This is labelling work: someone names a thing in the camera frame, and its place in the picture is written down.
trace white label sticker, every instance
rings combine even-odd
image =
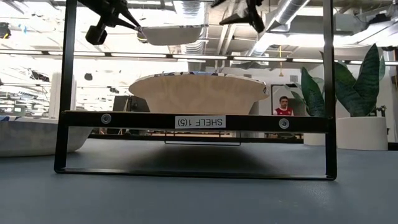
[[[175,129],[209,128],[225,128],[225,115],[175,117]]]

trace person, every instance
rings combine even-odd
[[[278,115],[278,116],[294,116],[293,114],[293,109],[289,108],[289,99],[287,96],[282,96],[279,98],[279,108],[276,108],[273,111],[273,115]]]

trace pipe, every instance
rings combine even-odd
[[[199,24],[205,23],[206,8],[205,3],[200,1],[174,1],[174,7],[177,14],[180,14],[186,20],[198,21]],[[206,29],[204,28],[200,32],[199,39],[203,39],[206,36]],[[203,41],[196,41],[191,44],[181,45],[181,51],[183,54],[203,54],[205,49],[205,43]],[[188,62],[189,71],[199,71],[200,63]]]
[[[305,7],[310,0],[281,0],[278,8],[275,10],[275,15],[267,26],[266,31],[270,31],[280,25],[285,25],[296,17],[298,11]],[[259,40],[253,45],[252,49],[248,51],[247,56],[260,57],[264,54],[272,42],[267,41],[271,39],[271,34],[265,32]]]

